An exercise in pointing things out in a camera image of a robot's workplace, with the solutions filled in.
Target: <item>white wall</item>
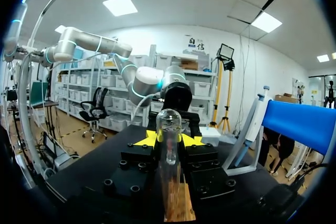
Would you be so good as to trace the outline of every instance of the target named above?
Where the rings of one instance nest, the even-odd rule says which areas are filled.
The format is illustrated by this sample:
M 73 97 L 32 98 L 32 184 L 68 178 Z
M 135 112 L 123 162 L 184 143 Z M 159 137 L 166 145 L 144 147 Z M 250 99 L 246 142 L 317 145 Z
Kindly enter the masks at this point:
M 132 54 L 148 54 L 150 45 L 157 45 L 157 52 L 182 53 L 186 49 L 185 35 L 203 38 L 209 46 L 211 57 L 215 57 L 218 48 L 222 43 L 235 49 L 233 59 L 236 69 L 233 72 L 233 89 L 230 105 L 230 123 L 234 129 L 243 90 L 243 56 L 247 58 L 248 43 L 250 50 L 248 54 L 247 67 L 245 72 L 245 95 L 244 95 L 244 119 L 245 122 L 250 106 L 258 93 L 263 93 L 263 86 L 270 86 L 269 94 L 291 93 L 292 78 L 296 78 L 308 86 L 308 73 L 296 62 L 284 54 L 256 41 L 242 38 L 243 50 L 240 49 L 239 36 L 225 31 L 209 29 L 197 26 L 163 25 L 145 26 L 118 29 L 100 33 L 106 37 L 118 37 L 120 42 L 125 42 L 133 47 Z M 228 71 L 224 72 L 222 79 L 222 91 L 220 95 L 217 122 L 224 116 L 224 106 L 227 99 Z
M 326 76 L 336 74 L 336 67 L 308 71 L 308 76 Z

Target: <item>cardboard box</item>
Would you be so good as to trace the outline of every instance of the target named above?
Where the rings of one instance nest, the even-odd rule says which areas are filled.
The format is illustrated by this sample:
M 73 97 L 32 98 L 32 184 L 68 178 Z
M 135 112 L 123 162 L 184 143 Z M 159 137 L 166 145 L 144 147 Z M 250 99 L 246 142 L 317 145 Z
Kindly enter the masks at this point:
M 193 60 L 181 60 L 180 67 L 183 69 L 198 70 L 198 63 Z
M 286 97 L 284 95 L 281 95 L 281 94 L 277 94 L 275 96 L 275 101 L 279 101 L 279 102 L 289 102 L 289 103 L 297 103 L 298 100 L 296 98 L 293 98 L 293 97 Z

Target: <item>tripod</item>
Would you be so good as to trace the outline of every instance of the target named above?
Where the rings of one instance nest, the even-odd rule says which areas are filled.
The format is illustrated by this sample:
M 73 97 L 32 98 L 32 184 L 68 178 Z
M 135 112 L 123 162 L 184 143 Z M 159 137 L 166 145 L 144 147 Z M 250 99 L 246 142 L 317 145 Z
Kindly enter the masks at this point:
M 230 121 L 229 121 L 229 107 L 230 107 L 230 101 L 231 101 L 231 89 L 232 89 L 232 70 L 229 71 L 229 88 L 227 91 L 227 100 L 226 100 L 226 106 L 225 106 L 225 115 L 224 117 L 222 117 L 221 121 L 218 124 L 218 128 L 221 126 L 221 124 L 223 123 L 223 129 L 222 129 L 222 133 L 225 132 L 226 126 L 228 131 L 231 131 L 231 127 L 230 127 Z
M 229 56 L 224 56 L 221 52 L 222 52 L 222 48 L 226 47 L 232 50 L 231 54 Z M 220 62 L 223 64 L 223 68 L 224 71 L 229 70 L 229 87 L 228 87 L 228 94 L 227 94 L 227 101 L 226 101 L 226 106 L 225 106 L 225 115 L 224 117 L 222 117 L 221 121 L 219 122 L 219 124 L 216 123 L 216 117 L 217 117 L 217 109 L 218 109 L 218 102 L 219 102 L 219 94 L 220 94 L 220 88 L 221 88 L 221 80 L 222 80 L 222 68 L 219 68 L 219 82 L 218 82 L 218 91 L 217 91 L 217 96 L 216 96 L 216 103 L 214 105 L 215 107 L 215 111 L 214 111 L 214 116 L 213 116 L 213 121 L 210 123 L 211 127 L 215 127 L 215 128 L 219 128 L 221 126 L 221 124 L 223 123 L 223 129 L 222 129 L 222 133 L 225 132 L 226 126 L 228 131 L 231 131 L 231 127 L 230 127 L 230 122 L 229 122 L 229 107 L 230 107 L 230 100 L 231 100 L 231 90 L 232 90 L 232 73 L 233 70 L 235 69 L 235 63 L 232 59 L 232 55 L 233 55 L 234 49 L 222 44 L 221 48 L 218 50 L 217 52 L 217 57 L 216 59 L 218 60 L 218 64 L 220 64 Z

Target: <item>office chair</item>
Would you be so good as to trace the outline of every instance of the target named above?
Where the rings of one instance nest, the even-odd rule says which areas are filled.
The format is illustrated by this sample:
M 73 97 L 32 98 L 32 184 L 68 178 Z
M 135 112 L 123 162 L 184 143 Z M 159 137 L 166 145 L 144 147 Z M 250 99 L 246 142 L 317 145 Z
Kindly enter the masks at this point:
M 105 134 L 104 130 L 99 130 L 98 122 L 100 119 L 104 119 L 107 117 L 106 110 L 104 108 L 104 98 L 106 93 L 108 92 L 107 88 L 97 88 L 92 101 L 84 101 L 80 103 L 80 106 L 84 111 L 79 112 L 79 115 L 87 122 L 92 122 L 90 129 L 85 131 L 82 137 L 85 137 L 85 134 L 92 133 L 91 142 L 94 143 L 95 134 L 101 134 L 107 139 L 107 135 Z M 92 106 L 89 113 L 85 111 L 83 104 L 89 104 Z

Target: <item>black cable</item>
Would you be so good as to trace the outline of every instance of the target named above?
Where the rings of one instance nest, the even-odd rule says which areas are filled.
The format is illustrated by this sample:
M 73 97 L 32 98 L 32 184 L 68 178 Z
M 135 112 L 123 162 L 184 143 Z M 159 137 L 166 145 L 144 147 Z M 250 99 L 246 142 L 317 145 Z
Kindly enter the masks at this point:
M 322 163 L 322 164 L 319 164 L 319 165 L 316 165 L 316 166 L 313 166 L 312 168 L 308 169 L 307 171 L 305 171 L 302 175 L 299 175 L 296 177 L 295 181 L 290 185 L 290 188 L 294 191 L 297 191 L 299 190 L 299 188 L 301 187 L 301 185 L 303 184 L 304 182 L 304 177 L 310 173 L 311 171 L 319 168 L 319 167 L 327 167 L 328 164 L 326 163 Z

